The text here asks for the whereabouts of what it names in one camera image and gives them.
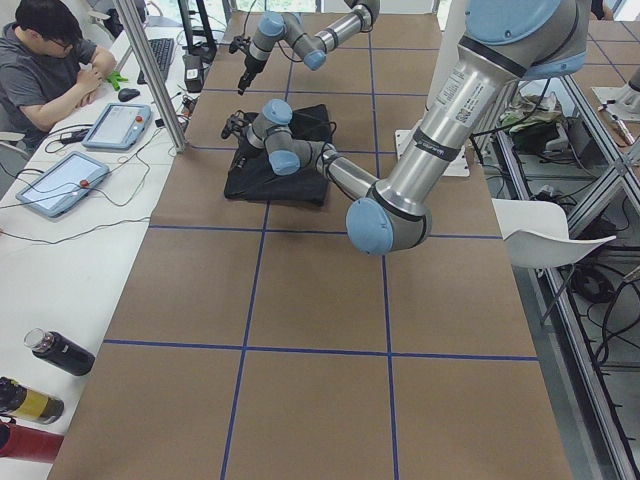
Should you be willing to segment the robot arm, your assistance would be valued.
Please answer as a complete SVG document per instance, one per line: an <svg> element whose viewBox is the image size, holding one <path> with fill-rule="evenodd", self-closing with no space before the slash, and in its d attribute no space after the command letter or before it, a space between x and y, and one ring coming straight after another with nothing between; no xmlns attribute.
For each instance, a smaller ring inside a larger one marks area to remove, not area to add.
<svg viewBox="0 0 640 480"><path fill-rule="evenodd" d="M379 179L329 143L294 138L293 112L266 103L243 129L279 176L312 168L352 203L346 229L352 244L385 255L421 244L431 230L426 198L497 95L509 83L578 71L586 58L587 1L472 1L457 44L458 59L414 128L391 173Z"/></svg>
<svg viewBox="0 0 640 480"><path fill-rule="evenodd" d="M372 30L380 12L379 1L346 1L350 11L341 18L311 35L305 30L297 14L266 11L262 14L252 37L236 36L229 47L234 53L245 54L245 71L237 91L243 95L255 77L267 64L274 46L284 41L304 65L316 71L326 62L327 55L359 33Z"/></svg>

